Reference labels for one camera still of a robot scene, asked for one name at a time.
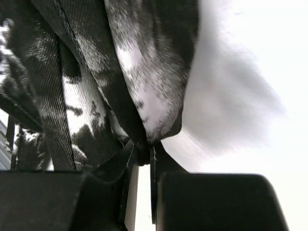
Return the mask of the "black white tie-dye trousers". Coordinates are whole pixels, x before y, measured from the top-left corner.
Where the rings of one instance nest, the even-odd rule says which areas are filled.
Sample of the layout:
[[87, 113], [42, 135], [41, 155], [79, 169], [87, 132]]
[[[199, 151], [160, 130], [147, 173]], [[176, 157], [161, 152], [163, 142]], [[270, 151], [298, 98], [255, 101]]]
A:
[[0, 107], [56, 170], [146, 154], [181, 130], [198, 27], [196, 0], [3, 0]]

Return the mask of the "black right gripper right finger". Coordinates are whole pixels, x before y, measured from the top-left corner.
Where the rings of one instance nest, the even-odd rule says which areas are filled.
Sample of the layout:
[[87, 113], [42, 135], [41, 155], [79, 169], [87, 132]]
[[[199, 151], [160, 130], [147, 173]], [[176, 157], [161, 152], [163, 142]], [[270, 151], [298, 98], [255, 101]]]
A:
[[286, 231], [276, 193], [258, 174], [189, 173], [161, 143], [150, 151], [158, 231]]

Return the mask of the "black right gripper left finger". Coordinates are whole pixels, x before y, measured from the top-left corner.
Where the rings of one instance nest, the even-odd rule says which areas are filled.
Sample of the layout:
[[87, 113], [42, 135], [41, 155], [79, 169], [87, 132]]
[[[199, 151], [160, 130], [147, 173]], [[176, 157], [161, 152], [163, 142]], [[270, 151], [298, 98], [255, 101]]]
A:
[[134, 230], [137, 155], [127, 144], [93, 172], [2, 171], [1, 230]]

